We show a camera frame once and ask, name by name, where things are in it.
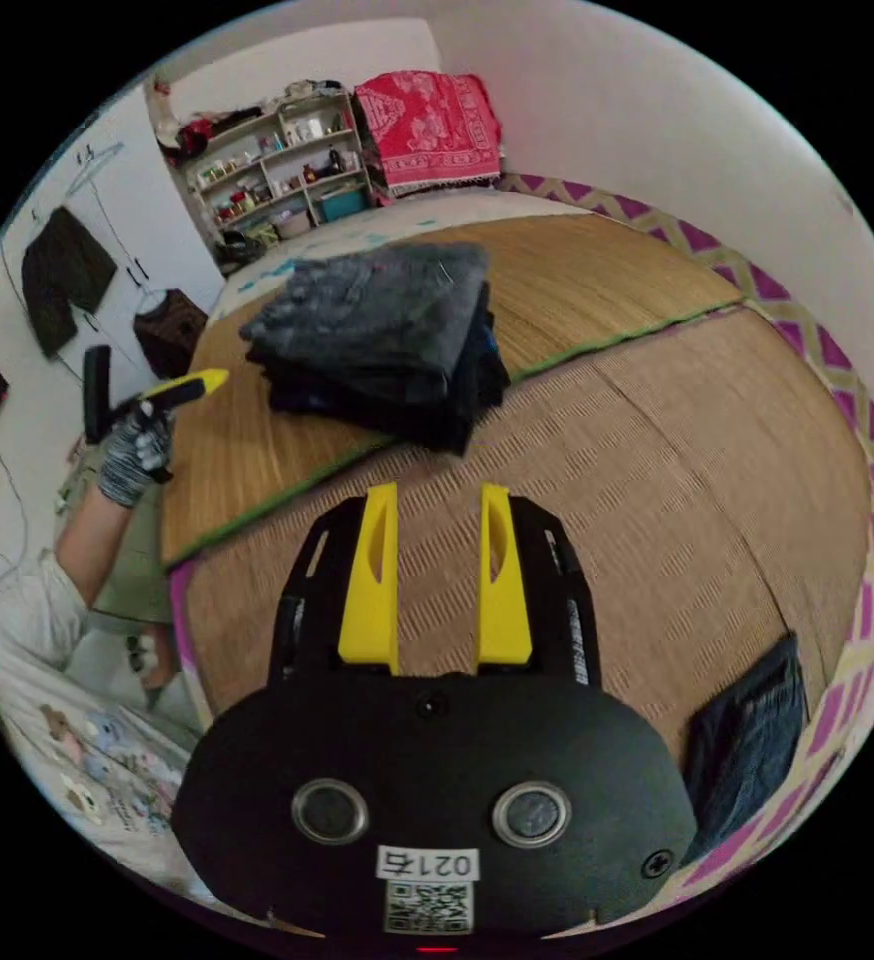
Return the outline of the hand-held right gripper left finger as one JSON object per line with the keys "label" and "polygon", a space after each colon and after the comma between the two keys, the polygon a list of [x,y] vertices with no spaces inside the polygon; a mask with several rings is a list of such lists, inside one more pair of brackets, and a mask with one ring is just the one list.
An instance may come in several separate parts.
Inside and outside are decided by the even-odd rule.
{"label": "hand-held right gripper left finger", "polygon": [[395,483],[372,486],[363,499],[337,653],[350,667],[399,673]]}

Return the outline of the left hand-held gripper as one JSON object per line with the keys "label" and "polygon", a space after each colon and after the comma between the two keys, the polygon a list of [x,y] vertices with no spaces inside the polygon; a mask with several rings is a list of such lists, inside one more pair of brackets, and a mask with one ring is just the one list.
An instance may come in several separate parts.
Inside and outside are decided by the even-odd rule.
{"label": "left hand-held gripper", "polygon": [[163,482],[169,475],[171,427],[162,410],[176,410],[214,393],[229,372],[209,368],[175,378],[139,395],[139,403],[110,438],[110,483]]}

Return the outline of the person's left hand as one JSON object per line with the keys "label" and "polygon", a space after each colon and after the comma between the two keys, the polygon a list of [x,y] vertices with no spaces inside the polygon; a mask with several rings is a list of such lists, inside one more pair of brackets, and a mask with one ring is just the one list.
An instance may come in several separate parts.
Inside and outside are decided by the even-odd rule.
{"label": "person's left hand", "polygon": [[111,502],[132,509],[148,489],[171,479],[171,421],[150,400],[137,403],[109,435],[97,484]]}

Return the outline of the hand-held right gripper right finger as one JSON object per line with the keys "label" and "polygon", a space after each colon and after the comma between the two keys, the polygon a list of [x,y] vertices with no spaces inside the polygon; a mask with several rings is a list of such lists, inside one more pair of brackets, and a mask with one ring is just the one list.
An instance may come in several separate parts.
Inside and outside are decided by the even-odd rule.
{"label": "hand-held right gripper right finger", "polygon": [[532,652],[509,491],[487,483],[480,494],[476,669],[524,668]]}

